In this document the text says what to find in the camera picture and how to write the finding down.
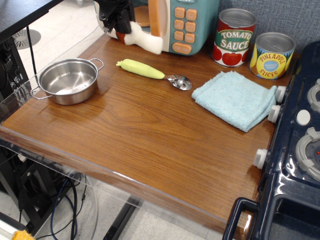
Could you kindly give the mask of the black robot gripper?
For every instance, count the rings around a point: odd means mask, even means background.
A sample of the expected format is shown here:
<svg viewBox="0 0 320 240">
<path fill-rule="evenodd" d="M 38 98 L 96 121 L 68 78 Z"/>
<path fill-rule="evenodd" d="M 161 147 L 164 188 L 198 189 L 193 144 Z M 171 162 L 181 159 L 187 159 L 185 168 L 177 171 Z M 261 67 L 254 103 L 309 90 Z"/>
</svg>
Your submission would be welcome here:
<svg viewBox="0 0 320 240">
<path fill-rule="evenodd" d="M 96 0 L 98 18 L 104 28 L 114 28 L 116 32 L 130 34 L 132 32 L 133 2 L 131 0 Z"/>
</svg>

